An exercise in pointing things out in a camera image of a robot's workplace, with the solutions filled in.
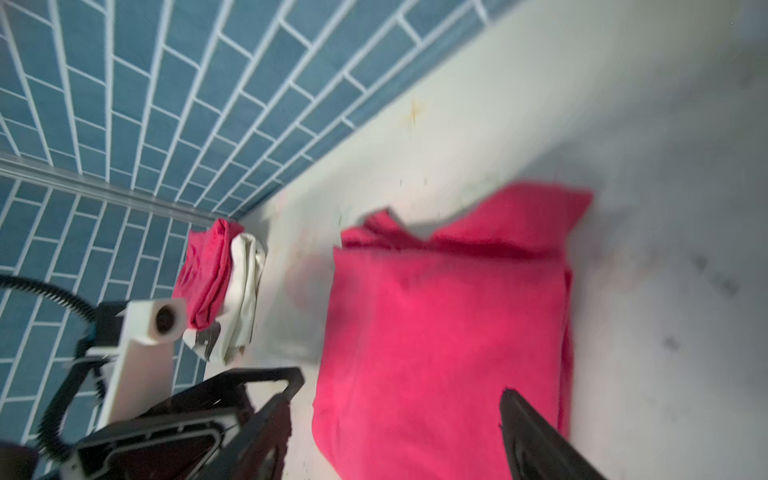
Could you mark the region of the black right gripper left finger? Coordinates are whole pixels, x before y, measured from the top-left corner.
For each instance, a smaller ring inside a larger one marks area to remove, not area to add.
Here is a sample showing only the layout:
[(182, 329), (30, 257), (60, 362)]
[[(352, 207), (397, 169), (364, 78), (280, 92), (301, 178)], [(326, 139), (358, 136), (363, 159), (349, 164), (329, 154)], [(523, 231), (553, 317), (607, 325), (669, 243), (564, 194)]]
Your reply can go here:
[(281, 479), (290, 435), (290, 400), (285, 394), (276, 394), (197, 478)]

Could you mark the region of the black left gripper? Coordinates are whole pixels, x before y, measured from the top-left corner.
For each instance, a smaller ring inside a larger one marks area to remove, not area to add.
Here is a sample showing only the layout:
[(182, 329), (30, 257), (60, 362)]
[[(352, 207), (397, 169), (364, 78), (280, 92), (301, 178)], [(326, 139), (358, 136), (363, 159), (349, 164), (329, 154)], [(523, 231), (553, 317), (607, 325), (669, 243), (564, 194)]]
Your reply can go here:
[(79, 441), (59, 479), (198, 479), (274, 395), (304, 384), (297, 367), (237, 368), (156, 404), (139, 417)]

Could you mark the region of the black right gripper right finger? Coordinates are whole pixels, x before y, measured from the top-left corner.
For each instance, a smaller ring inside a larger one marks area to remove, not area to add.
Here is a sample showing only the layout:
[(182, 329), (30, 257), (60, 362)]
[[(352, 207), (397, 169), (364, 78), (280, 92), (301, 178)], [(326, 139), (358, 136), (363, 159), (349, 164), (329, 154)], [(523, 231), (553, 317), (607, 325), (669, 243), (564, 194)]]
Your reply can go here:
[(518, 391), (503, 392), (500, 414), (514, 479), (605, 480)]

